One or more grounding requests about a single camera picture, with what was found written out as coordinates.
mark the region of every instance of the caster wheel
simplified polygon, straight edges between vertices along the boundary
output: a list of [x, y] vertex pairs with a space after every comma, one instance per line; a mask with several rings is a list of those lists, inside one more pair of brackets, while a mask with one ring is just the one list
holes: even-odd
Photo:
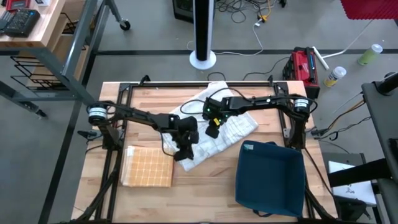
[[123, 21], [124, 22], [124, 24], [126, 25], [126, 26], [122, 26], [121, 24], [120, 24], [120, 28], [122, 29], [122, 30], [124, 30], [124, 31], [126, 31], [126, 30], [129, 30], [130, 29], [130, 22], [129, 21]]
[[42, 110], [38, 110], [36, 115], [39, 117], [39, 119], [48, 118], [47, 114], [45, 114]]

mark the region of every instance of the wooden shelf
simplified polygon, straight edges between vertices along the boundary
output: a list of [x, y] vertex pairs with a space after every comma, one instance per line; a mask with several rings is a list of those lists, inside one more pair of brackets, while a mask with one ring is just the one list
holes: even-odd
[[[64, 62], [67, 58], [67, 54], [69, 51], [69, 47], [72, 44], [73, 36], [72, 35], [62, 35], [59, 40], [57, 46], [54, 48], [53, 53], [57, 56], [60, 62]], [[76, 70], [74, 77], [79, 80], [81, 72], [83, 70], [84, 62], [88, 52], [88, 46], [85, 45], [86, 50], [82, 50], [80, 53], [79, 61], [76, 65]], [[33, 71], [33, 75], [30, 77], [33, 80], [57, 80], [55, 76], [52, 75], [45, 67], [36, 67]], [[40, 84], [32, 82], [32, 80], [28, 80], [27, 86], [33, 87], [41, 87]]]
[[[67, 22], [68, 22], [68, 19], [67, 19], [66, 15], [61, 14], [57, 20], [57, 23], [55, 24], [54, 31], [52, 32], [49, 43], [47, 45], [47, 47], [51, 50], [51, 52], [53, 52], [54, 48], [57, 46], [58, 40], [60, 39]], [[21, 51], [21, 52], [19, 52], [18, 57], [34, 57], [34, 56], [28, 52]], [[15, 60], [17, 60], [18, 62], [20, 62], [20, 61], [39, 62], [36, 58], [15, 58]]]

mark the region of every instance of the blue bin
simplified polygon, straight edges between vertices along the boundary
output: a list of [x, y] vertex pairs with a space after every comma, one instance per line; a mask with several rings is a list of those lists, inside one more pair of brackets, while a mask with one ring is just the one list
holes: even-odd
[[254, 213], [301, 217], [304, 204], [303, 155], [274, 142], [244, 141], [236, 171], [235, 200]]

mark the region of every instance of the tan checkered cloth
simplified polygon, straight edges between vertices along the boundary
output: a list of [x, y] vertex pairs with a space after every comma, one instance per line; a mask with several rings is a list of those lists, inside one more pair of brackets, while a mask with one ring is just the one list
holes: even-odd
[[124, 151], [121, 183], [128, 187], [171, 187], [173, 157], [158, 147], [129, 146]]

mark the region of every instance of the red object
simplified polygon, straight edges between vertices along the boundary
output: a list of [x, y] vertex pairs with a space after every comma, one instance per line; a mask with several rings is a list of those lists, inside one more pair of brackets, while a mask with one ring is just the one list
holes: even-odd
[[15, 11], [17, 9], [29, 8], [30, 0], [7, 0], [7, 11]]
[[398, 0], [341, 0], [348, 19], [398, 19]]
[[303, 81], [307, 97], [311, 99], [318, 98], [320, 88], [313, 48], [294, 48], [282, 73], [284, 80]]

